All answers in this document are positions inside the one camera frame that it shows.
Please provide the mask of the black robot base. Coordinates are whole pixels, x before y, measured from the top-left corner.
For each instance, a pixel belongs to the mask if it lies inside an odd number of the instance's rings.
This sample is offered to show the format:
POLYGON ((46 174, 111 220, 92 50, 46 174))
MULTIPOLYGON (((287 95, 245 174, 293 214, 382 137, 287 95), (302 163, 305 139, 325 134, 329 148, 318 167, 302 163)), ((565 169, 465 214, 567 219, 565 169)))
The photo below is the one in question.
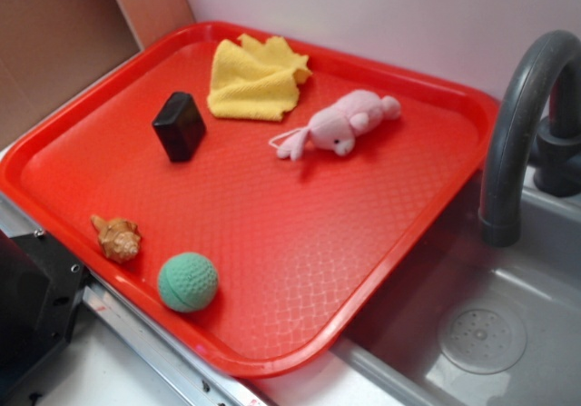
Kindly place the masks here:
POLYGON ((51 234, 1 235, 1 403, 70 343, 87 271, 51 234))

